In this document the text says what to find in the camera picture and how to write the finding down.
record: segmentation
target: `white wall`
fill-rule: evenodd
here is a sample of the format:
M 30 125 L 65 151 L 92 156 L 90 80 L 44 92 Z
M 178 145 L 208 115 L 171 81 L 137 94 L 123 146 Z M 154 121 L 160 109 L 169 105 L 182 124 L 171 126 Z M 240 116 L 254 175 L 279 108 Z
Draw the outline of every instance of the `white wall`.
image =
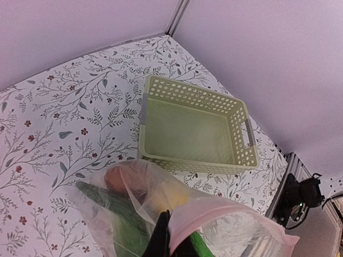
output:
M 343 2 L 191 1 L 175 39 L 311 172 L 343 168 Z
M 165 31 L 177 0 L 2 0 L 0 89 L 72 58 Z

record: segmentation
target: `pink plastic bag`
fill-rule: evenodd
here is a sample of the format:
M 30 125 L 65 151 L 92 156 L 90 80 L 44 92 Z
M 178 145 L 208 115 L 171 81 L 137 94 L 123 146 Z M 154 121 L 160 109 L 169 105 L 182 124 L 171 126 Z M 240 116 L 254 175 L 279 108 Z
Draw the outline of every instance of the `pink plastic bag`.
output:
M 148 161 L 121 162 L 93 174 L 84 182 L 99 189 L 98 198 L 90 197 L 87 191 L 75 190 L 71 193 L 71 200 L 104 256 L 140 256 L 160 213 L 166 210 L 171 212 L 170 254 L 195 231 L 218 257 L 288 257 L 299 239 L 286 235 L 280 225 L 253 209 L 189 188 Z M 122 208 L 113 205 L 112 196 L 107 197 L 103 191 L 123 198 L 132 207 L 134 215 L 125 216 L 115 211 Z M 143 223 L 147 238 L 136 237 L 135 244 L 126 244 L 123 228 L 131 221 L 132 224 Z M 257 252 L 257 248 L 261 249 L 263 245 L 266 246 L 264 250 Z

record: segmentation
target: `plastic basket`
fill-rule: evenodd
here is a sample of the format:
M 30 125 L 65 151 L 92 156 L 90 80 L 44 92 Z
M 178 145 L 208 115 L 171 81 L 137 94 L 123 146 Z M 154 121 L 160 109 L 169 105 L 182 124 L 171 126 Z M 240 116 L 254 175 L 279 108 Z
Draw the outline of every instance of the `plastic basket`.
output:
M 154 75 L 143 94 L 139 153 L 167 170 L 234 174 L 258 167 L 241 100 Z

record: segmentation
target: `floral tablecloth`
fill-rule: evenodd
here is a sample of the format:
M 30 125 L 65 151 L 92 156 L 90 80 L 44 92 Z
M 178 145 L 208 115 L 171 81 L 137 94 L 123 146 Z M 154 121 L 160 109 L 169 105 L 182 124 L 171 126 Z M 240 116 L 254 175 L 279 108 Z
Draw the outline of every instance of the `floral tablecloth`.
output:
M 168 36 L 79 57 L 0 92 L 1 256 L 102 256 L 66 188 L 137 156 L 148 74 L 229 94 Z M 252 125 L 258 169 L 232 176 L 171 172 L 191 187 L 264 214 L 286 161 Z

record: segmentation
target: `red flower print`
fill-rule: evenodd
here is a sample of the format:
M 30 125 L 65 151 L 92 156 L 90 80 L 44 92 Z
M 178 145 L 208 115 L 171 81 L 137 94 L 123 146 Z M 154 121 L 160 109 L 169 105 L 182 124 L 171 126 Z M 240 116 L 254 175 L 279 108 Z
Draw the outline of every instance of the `red flower print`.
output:
M 21 224 L 25 225 L 26 222 L 27 222 L 25 216 L 21 216 L 19 222 L 20 222 Z
M 84 253 L 89 253 L 91 251 L 89 246 L 82 247 L 82 250 L 84 250 Z
M 27 138 L 30 142 L 32 142 L 34 140 L 34 136 L 33 135 L 29 135 Z
M 21 167 L 20 165 L 16 167 L 16 172 L 17 172 L 17 173 L 20 173 L 21 170 L 22 170 L 22 167 Z
M 86 135 L 87 133 L 88 133 L 88 131 L 87 131 L 87 129 L 84 127 L 84 129 L 81 130 L 81 134 L 82 134 L 82 135 Z
M 25 121 L 24 125 L 27 126 L 27 127 L 30 127 L 31 122 L 29 120 L 27 120 L 27 121 Z

